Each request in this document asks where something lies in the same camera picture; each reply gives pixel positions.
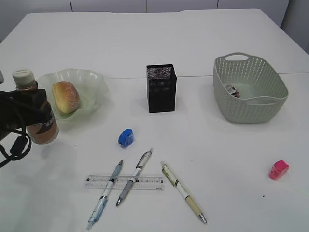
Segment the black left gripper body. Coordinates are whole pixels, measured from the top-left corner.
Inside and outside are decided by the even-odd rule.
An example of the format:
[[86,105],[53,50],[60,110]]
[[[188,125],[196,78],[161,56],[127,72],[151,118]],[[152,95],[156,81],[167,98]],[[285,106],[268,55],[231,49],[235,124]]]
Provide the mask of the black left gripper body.
[[46,91],[11,91],[0,93],[0,138],[10,133],[26,135],[26,127],[46,123]]

